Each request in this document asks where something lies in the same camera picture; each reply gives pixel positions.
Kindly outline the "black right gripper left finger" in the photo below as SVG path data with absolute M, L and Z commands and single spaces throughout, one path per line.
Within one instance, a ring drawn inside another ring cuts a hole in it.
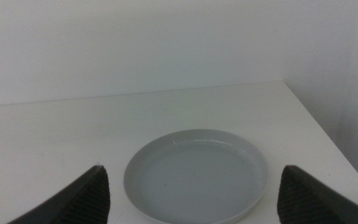
M 93 166 L 63 190 L 10 223 L 106 224 L 109 211 L 107 171 L 104 166 Z

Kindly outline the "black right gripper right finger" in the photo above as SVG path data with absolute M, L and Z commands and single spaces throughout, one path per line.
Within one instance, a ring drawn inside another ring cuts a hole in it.
M 277 213 L 284 224 L 358 224 L 358 204 L 293 165 L 283 169 Z

